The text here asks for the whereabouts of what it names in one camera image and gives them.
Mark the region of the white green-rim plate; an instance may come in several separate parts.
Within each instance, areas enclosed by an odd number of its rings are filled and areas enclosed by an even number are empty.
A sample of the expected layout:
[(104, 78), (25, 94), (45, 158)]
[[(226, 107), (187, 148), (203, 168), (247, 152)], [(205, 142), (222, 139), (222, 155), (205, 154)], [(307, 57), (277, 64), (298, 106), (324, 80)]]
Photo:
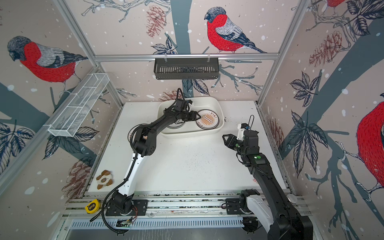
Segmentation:
[(181, 128), (182, 126), (185, 125), (185, 121), (183, 120), (177, 120), (175, 123), (173, 124), (170, 124), (169, 126), (167, 126), (168, 129), (172, 129), (172, 130), (175, 130), (175, 129), (179, 129)]

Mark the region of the orange sunburst plate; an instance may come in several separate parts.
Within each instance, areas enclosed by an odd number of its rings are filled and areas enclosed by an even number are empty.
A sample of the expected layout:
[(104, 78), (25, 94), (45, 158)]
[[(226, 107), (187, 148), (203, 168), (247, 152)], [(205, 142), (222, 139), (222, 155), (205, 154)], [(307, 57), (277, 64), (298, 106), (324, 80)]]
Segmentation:
[(203, 130), (212, 130), (219, 126), (220, 119), (212, 110), (198, 111), (200, 118), (196, 120), (196, 124)]
[(135, 139), (135, 135), (136, 135), (136, 132), (137, 132), (137, 128), (140, 127), (141, 124), (138, 124), (136, 126), (134, 126), (128, 133), (128, 141), (129, 143), (132, 145), (133, 144), (133, 141)]

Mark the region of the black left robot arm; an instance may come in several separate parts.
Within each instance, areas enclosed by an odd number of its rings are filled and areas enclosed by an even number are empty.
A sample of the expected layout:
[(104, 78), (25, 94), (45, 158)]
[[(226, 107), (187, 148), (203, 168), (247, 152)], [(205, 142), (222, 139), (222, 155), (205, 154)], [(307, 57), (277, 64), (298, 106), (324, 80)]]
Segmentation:
[(122, 215), (128, 215), (133, 209), (133, 196), (136, 188), (135, 175), (141, 168), (142, 161), (152, 155), (157, 147), (157, 136), (168, 126), (178, 121), (195, 122), (200, 114), (191, 110), (192, 100), (176, 99), (163, 110), (163, 115), (150, 124), (140, 124), (131, 130), (129, 143), (133, 150), (133, 159), (121, 184), (111, 191), (108, 206), (115, 207)]

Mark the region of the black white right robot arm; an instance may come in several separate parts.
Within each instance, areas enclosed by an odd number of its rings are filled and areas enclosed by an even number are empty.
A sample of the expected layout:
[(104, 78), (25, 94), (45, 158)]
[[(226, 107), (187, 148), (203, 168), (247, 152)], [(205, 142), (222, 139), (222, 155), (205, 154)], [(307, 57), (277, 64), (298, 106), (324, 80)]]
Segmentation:
[(251, 212), (267, 232), (268, 240), (312, 240), (313, 224), (302, 216), (289, 201), (273, 173), (267, 157), (260, 152), (258, 132), (245, 130), (239, 140), (235, 135), (222, 136), (224, 144), (241, 157), (240, 163), (248, 168), (267, 200), (256, 190), (242, 192), (242, 209)]

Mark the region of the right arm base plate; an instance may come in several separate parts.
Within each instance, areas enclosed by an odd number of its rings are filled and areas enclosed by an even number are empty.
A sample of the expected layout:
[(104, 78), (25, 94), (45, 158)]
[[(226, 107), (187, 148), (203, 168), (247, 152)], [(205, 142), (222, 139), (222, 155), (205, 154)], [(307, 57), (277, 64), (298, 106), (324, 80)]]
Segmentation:
[(248, 208), (244, 197), (225, 199), (225, 209), (228, 215), (251, 215), (253, 212)]

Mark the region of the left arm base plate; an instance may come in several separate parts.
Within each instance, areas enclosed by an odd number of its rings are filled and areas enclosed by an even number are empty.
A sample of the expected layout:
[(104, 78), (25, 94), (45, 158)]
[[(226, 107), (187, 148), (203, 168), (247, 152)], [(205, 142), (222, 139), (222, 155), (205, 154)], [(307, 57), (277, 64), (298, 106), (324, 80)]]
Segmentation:
[(109, 201), (107, 204), (106, 216), (145, 216), (148, 200), (127, 200), (124, 203)]

